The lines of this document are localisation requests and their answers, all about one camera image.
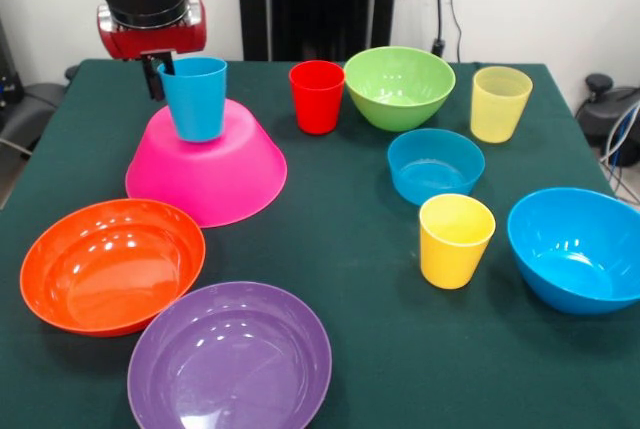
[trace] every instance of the table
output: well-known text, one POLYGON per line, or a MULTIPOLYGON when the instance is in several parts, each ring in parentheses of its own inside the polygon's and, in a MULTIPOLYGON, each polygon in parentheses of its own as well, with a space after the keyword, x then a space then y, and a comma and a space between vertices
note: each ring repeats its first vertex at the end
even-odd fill
MULTIPOLYGON (((505 232, 511 206, 547 186, 609 192, 542 65, 513 139, 479 143, 487 168, 473 195, 496 234, 472 279, 442 291, 422 278, 417 208, 393 190, 385 151, 393 134, 370 126, 345 95, 336 131, 298 131, 288 63, 229 64, 229 97, 250 108, 280 146, 289 179, 258 215, 205 231, 196 287, 262 281, 320 316, 334 370, 313 428, 602 428, 640 420, 640 306, 610 316, 554 312, 526 288, 505 232)), ((477 64, 426 125, 469 135, 477 64)), ((41 323, 23 304, 20 264, 61 216, 124 197, 127 165, 149 117, 135 63, 82 64, 66 100, 0 214, 0 400, 3 427, 134 427, 126 372, 138 335, 93 339, 41 323)))

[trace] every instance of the pale yellow cup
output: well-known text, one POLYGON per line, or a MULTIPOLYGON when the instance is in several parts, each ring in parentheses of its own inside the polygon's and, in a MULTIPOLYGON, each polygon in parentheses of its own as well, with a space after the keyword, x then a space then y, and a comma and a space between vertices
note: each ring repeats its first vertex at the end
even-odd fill
POLYGON ((511 138, 527 105, 533 82, 511 67, 491 66, 473 76, 471 132, 481 141, 511 138))
POLYGON ((436 287, 458 289, 471 280, 496 229, 491 211, 461 194, 432 197, 420 208, 420 268, 436 287))

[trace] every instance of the bowl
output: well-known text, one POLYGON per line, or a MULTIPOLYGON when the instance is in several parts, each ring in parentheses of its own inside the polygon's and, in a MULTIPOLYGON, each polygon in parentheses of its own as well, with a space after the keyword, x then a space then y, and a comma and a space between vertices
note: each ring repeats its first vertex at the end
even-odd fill
POLYGON ((287 179, 287 162, 249 110, 226 100, 224 132, 181 140, 168 107, 149 121, 125 178, 130 197, 176 206, 200 225, 241 221, 267 207, 287 179))
POLYGON ((197 224, 155 201, 95 204, 31 246, 20 289, 35 315, 65 331, 119 336, 143 329, 195 282, 205 256, 197 224))
POLYGON ((374 126, 392 132, 415 129, 433 116, 456 83, 449 64, 410 47, 362 51, 344 71, 358 110, 374 126))
POLYGON ((229 282, 192 292, 149 325, 127 389, 143 429, 303 429, 330 379, 329 339, 306 304, 229 282))
POLYGON ((640 213, 597 192, 543 189, 511 209, 522 277, 558 311, 603 314, 640 299, 640 213))
POLYGON ((396 137, 387 159, 394 187, 418 206, 439 194, 470 194, 485 167, 478 146, 444 129, 416 129, 396 137))

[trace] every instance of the blue bowl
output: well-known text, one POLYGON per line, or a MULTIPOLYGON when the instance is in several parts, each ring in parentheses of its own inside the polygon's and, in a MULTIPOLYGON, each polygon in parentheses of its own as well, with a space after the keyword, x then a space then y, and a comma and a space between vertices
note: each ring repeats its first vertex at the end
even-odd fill
POLYGON ((640 299, 640 213, 603 194, 550 188, 509 214, 518 269, 540 299, 569 314, 604 314, 640 299))
POLYGON ((444 129, 405 132, 393 140, 387 158, 396 190, 416 205, 438 194, 468 195, 485 165, 478 146, 444 129))

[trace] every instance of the purple plate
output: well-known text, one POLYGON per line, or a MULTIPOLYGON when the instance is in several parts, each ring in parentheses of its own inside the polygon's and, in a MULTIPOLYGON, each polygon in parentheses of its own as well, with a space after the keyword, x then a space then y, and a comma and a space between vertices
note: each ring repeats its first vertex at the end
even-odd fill
POLYGON ((229 282, 188 294, 140 336, 129 404, 142 428, 304 428, 331 379, 320 319, 288 292, 229 282))

